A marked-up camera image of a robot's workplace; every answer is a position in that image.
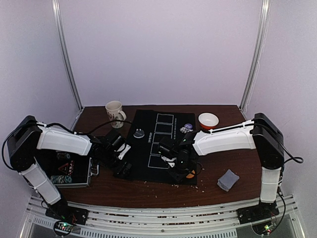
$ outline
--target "black bracket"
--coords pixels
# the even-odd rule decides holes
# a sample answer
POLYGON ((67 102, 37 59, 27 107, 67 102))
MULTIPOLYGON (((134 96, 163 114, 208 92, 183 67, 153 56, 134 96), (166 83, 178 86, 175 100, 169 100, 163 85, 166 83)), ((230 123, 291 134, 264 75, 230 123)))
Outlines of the black bracket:
MULTIPOLYGON (((74 223, 85 225, 88 217, 88 210, 83 208, 77 208, 77 207, 70 207, 68 206, 68 210, 71 214, 74 215, 74 223)), ((60 217, 56 215, 50 208, 46 209, 45 215, 48 217, 52 217, 54 219, 60 220, 60 217)), ((73 217, 70 217, 66 219, 66 221, 69 224, 73 224, 73 217)))
POLYGON ((240 208, 237 214, 240 224, 245 224, 271 218, 272 215, 277 216, 279 210, 276 202, 259 203, 255 206, 240 208))

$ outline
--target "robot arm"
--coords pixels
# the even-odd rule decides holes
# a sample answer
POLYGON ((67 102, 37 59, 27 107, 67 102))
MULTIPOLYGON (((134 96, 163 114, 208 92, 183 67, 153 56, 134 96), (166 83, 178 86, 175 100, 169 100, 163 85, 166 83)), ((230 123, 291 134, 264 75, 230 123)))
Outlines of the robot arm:
POLYGON ((276 199, 284 153, 280 146, 283 135, 264 115, 256 114, 253 120, 241 124, 187 133, 178 144, 167 138, 160 143, 162 159, 169 164, 169 173, 176 182, 193 172, 198 156, 235 149, 257 149, 262 166, 262 203, 276 199))
POLYGON ((74 211, 68 207, 66 199, 38 164, 36 150, 47 149, 89 156, 110 167, 118 177, 125 177, 131 168, 129 163, 122 160, 131 147, 125 144, 124 138, 115 130, 103 137, 78 135, 64 129, 47 127, 37 122, 33 116, 27 116, 18 127, 20 129, 7 143, 11 166, 49 204, 54 218, 70 218, 69 223, 72 224, 75 216, 76 223, 84 224, 85 219, 82 217, 87 216, 83 209, 74 211))

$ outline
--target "white mug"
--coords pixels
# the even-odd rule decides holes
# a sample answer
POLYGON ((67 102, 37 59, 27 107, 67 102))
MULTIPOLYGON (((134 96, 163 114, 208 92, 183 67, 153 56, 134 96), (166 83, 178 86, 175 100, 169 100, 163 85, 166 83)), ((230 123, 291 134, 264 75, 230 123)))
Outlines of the white mug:
MULTIPOLYGON (((127 116, 122 110, 122 103, 119 101, 111 101, 106 104, 106 111, 109 116, 109 120, 126 120, 127 116)), ((111 126, 113 128, 121 128, 123 127, 123 122, 116 121, 112 122, 111 126)))

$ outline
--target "gray cloth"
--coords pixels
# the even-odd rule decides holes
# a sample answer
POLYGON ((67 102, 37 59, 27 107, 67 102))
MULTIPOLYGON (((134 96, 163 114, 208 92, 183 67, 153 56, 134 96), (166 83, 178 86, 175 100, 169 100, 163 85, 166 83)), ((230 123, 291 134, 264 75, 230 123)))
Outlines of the gray cloth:
POLYGON ((239 180, 239 176, 235 175, 231 170, 228 170, 221 178, 218 179, 218 186, 225 191, 229 189, 239 180))

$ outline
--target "white wall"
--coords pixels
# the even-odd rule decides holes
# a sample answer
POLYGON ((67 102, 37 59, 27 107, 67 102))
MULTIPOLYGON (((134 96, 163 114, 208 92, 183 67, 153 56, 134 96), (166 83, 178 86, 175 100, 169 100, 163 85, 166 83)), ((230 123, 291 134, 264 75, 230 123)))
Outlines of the white wall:
POLYGON ((240 104, 261 0, 61 0, 85 106, 240 104))
POLYGON ((284 134, 290 152, 283 181, 309 232, 317 237, 317 1, 274 0, 260 70, 247 116, 264 112, 284 134))
MULTIPOLYGON (((0 141, 26 115, 71 126, 78 113, 51 1, 0 0, 0 141)), ((17 236, 31 191, 0 162, 0 234, 17 236)))

